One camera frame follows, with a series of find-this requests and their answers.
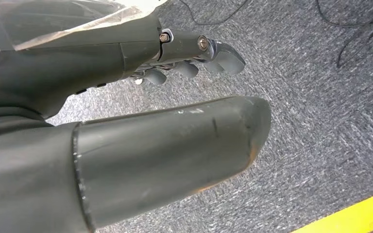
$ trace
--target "robotic hand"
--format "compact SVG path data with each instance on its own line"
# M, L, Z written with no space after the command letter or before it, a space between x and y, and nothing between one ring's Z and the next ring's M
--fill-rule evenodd
M36 43L110 8L108 0L0 0L0 232L93 232L243 171L268 136L269 105L256 97L46 123L90 87L163 83L159 69L193 77L196 63L231 74L245 66L229 45L162 29L153 15Z

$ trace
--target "black cable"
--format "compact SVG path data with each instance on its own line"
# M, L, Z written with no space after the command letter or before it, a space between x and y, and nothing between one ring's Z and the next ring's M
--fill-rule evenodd
M187 8L188 8L188 11L189 11L189 14L191 15L191 18L192 18L192 21L194 21L194 23L196 25L200 25L200 26L207 26L207 25L217 25L217 24L222 24L222 23L225 23L227 20L229 20L232 16L234 16L249 0L245 0L243 3L241 3L241 5L236 9L234 10L233 13L231 13L227 18L223 19L223 20L220 20L218 22L210 22L210 23L201 23L201 22L198 22L196 19L195 19L195 16L194 14L192 13L192 10L190 8L190 6L188 4L186 4L183 0L179 0L183 5L185 5Z
M323 13L321 10L320 2L319 0L315 0L315 4L317 5L318 13L320 14L321 18L328 23L329 25L335 26L335 27L340 27L340 28L357 28L357 27L363 27L363 26L368 26L373 24L373 18L369 20L368 22L365 23L356 23L356 24L338 24L331 22ZM366 43L368 43L371 39L373 38L373 32L370 34L368 37ZM341 66L345 65L347 62L349 62L351 59L353 59L363 48L364 46L361 46L353 55L349 56L348 58L345 59L343 63L341 63L341 56L342 53L345 51L347 46L356 39L356 36L352 36L349 38L344 46L342 46L341 50L339 51L338 58L337 58L337 68L340 68Z

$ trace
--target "transparent plastic sheet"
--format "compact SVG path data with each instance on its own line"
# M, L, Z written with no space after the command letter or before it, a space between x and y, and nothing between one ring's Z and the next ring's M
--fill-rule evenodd
M71 33L111 27L143 18L167 0L0 0L0 26L12 50L25 50ZM22 27L31 37L17 38ZM42 33L50 27L52 32Z

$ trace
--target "yellow tape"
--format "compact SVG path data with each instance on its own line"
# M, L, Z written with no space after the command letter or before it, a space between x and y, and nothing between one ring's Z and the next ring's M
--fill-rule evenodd
M293 233L368 233L372 231L373 197L370 197Z

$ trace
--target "gray carpet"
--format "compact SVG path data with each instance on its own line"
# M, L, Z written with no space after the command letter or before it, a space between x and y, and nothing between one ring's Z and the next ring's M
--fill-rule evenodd
M185 1L197 20L208 21L226 17L242 0ZM340 23L373 17L373 0L323 0L322 8ZM323 23L313 0L250 0L216 26L195 26L177 0L157 13L164 27L233 45L247 67L236 76L203 67L194 79L173 72L161 86L122 81L91 89L70 97L50 122L248 95L271 103L271 133L238 177L100 233L287 233L373 196L373 40L338 69L338 51L358 30ZM371 29L363 29L349 54Z

